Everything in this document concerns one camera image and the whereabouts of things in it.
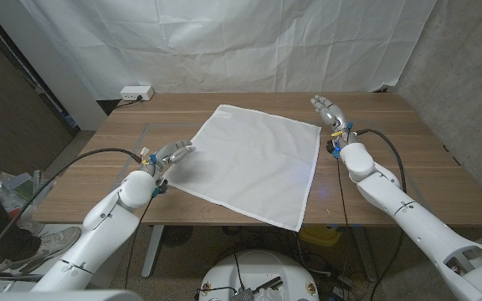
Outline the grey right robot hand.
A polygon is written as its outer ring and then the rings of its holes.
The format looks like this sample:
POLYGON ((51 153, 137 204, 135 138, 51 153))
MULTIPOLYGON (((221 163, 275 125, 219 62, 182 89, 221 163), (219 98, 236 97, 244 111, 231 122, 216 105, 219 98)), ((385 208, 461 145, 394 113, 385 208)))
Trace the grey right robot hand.
POLYGON ((331 128, 331 137, 340 147, 357 143, 356 136, 351 132, 348 120, 338 105, 320 95, 314 96, 310 102, 323 122, 331 128))

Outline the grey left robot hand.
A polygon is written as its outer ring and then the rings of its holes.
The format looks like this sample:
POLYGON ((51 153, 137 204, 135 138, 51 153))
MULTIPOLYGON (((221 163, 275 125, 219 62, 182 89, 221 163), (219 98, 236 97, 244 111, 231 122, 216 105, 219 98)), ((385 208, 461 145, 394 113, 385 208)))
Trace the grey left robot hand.
POLYGON ((163 181, 163 172, 169 166, 181 162, 186 156, 193 153, 196 148, 189 140, 179 140, 163 146, 160 150, 143 158, 144 169, 153 177, 157 184, 163 181))

